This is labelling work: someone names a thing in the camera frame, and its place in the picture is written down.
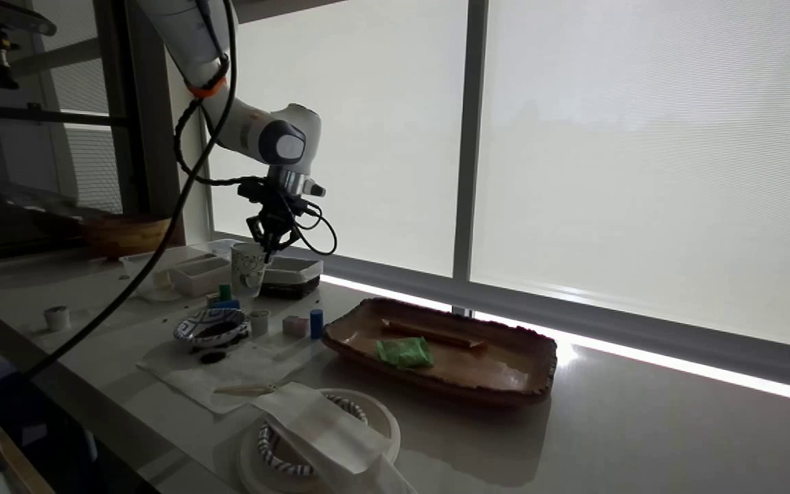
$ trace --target window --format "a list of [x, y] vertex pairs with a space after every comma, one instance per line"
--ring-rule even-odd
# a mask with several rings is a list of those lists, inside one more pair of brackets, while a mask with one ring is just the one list
[[491, 3], [476, 280], [790, 343], [790, 3]]
[[[325, 121], [313, 178], [341, 254], [453, 270], [465, 29], [461, 0], [351, 0], [239, 27], [239, 95]], [[267, 173], [229, 150], [211, 170]], [[244, 198], [214, 188], [211, 206], [218, 229], [247, 235]], [[310, 237], [330, 247], [325, 228]]]

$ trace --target white table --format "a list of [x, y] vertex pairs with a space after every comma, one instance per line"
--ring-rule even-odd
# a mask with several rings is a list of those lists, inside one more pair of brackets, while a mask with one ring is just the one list
[[[0, 350], [26, 368], [67, 335], [27, 335], [52, 305], [103, 307], [123, 285], [118, 263], [42, 254], [0, 263]], [[328, 318], [365, 292], [321, 285]], [[159, 490], [239, 490], [233, 451], [255, 409], [214, 417], [134, 361], [202, 302], [130, 302], [38, 386]], [[274, 318], [313, 299], [263, 302]], [[580, 349], [550, 399], [480, 412], [392, 384], [325, 350], [306, 384], [384, 399], [405, 430], [399, 468], [422, 494], [677, 494], [790, 490], [790, 399]]]

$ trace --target robotic arm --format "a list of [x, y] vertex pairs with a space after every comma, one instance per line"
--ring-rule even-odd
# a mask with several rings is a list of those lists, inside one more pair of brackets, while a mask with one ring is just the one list
[[[224, 70], [224, 55], [230, 55], [226, 0], [137, 0], [143, 14], [174, 55], [180, 70], [199, 99], [203, 99], [207, 124], [214, 126], [229, 107], [229, 77], [203, 89]], [[239, 193], [262, 203], [247, 224], [267, 254], [300, 237], [298, 215], [313, 210], [303, 193], [325, 193], [310, 178], [321, 121], [313, 108], [288, 104], [280, 111], [263, 111], [233, 99], [218, 141], [269, 163], [267, 178], [244, 178]]]

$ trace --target wooden tray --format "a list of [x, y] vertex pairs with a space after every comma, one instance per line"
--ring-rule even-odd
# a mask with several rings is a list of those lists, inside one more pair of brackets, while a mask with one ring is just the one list
[[[422, 331], [428, 335], [431, 368], [400, 369], [377, 355], [377, 340], [422, 336]], [[328, 325], [325, 343], [347, 358], [388, 375], [491, 405], [524, 405], [543, 397], [558, 369], [558, 343], [553, 336], [396, 299], [365, 299]]]

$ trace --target green object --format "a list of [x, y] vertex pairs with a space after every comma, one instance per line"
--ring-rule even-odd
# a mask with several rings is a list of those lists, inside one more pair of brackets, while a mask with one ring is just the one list
[[431, 350], [422, 336], [378, 340], [377, 355], [392, 368], [431, 368]]

